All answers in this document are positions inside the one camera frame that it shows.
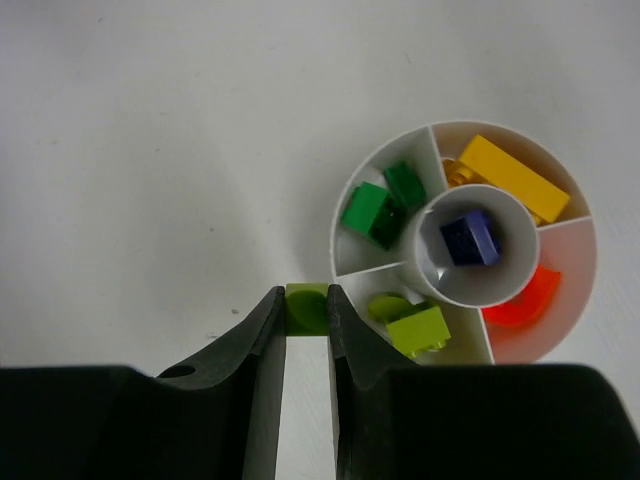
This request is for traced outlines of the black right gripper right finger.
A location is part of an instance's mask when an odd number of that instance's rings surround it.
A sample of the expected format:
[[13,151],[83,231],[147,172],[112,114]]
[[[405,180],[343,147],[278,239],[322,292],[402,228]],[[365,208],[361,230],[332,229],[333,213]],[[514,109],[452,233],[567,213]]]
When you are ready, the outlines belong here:
[[639,439],[611,384],[576,364],[421,366],[330,286],[340,479],[635,479]]

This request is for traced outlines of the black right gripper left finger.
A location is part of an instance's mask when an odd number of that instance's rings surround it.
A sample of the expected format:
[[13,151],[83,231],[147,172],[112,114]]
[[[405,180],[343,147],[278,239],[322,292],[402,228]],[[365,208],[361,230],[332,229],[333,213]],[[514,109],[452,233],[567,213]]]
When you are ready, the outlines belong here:
[[271,479],[285,293],[151,377],[128,366],[5,368],[5,479]]

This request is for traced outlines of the lime green square lego brick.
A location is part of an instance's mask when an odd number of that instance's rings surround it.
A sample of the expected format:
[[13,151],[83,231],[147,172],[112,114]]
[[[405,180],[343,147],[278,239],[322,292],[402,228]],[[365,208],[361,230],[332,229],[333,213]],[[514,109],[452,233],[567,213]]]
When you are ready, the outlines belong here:
[[386,325],[391,344],[410,359],[442,350],[452,338],[439,306],[415,310]]

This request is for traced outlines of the lime green curved lego brick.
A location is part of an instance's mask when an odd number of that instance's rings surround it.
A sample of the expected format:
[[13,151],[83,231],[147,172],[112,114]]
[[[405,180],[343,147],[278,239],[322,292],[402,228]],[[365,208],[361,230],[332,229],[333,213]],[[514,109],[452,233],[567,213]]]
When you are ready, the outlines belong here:
[[369,298],[367,312],[371,320],[388,324],[396,321],[412,308],[403,296],[394,293],[380,293]]

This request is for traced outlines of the small lime green lego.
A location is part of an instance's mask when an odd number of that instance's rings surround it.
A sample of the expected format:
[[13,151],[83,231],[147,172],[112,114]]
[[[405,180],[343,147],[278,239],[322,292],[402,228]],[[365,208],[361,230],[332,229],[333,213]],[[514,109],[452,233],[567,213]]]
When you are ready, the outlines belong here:
[[326,283],[289,283],[285,287],[285,330],[291,337],[327,336]]

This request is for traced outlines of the orange round lego dish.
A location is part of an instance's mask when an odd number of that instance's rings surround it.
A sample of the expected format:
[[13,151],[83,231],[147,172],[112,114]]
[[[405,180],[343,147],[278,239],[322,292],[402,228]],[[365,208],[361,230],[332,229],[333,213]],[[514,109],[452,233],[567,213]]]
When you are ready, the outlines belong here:
[[526,287],[515,297],[484,308],[484,319],[501,327],[520,327],[537,321],[552,303],[563,274],[539,265]]

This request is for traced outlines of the purple lego plate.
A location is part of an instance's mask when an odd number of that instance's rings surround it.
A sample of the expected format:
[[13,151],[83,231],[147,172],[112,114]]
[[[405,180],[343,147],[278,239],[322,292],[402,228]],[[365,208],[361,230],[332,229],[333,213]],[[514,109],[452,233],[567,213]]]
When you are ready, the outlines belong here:
[[455,266],[491,266],[501,259],[493,220],[484,210],[468,211],[439,230]]

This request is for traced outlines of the dark green lego brick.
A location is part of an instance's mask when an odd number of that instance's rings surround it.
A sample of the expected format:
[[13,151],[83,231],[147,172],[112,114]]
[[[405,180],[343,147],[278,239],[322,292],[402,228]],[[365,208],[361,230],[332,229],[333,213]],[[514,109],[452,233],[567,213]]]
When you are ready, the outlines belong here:
[[406,210],[384,187],[363,182],[352,191],[341,224],[375,246],[388,251],[400,237]]

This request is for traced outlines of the small dark green lego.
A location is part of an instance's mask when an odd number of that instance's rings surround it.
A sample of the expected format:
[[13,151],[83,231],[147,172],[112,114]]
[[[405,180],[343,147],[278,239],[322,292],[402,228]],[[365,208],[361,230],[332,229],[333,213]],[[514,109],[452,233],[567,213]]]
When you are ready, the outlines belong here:
[[405,210],[416,210],[426,203],[426,190],[407,162],[399,161],[387,167],[383,176],[391,193]]

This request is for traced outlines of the yellow curved lego brick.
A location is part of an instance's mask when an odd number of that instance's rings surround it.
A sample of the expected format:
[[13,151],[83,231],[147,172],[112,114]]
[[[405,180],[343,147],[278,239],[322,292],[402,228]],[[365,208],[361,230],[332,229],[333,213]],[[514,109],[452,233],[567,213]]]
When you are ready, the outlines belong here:
[[445,158],[442,160],[442,165],[450,188],[482,183],[482,179],[475,172],[458,160]]

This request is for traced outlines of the yellow sloped lego brick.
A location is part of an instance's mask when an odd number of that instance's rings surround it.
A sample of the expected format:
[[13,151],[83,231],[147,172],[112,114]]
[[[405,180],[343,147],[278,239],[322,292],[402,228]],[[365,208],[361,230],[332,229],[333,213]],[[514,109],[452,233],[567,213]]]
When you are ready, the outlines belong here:
[[485,183],[518,199],[537,225],[554,223],[571,199],[569,194],[481,135],[472,138],[458,161],[464,172],[469,170]]

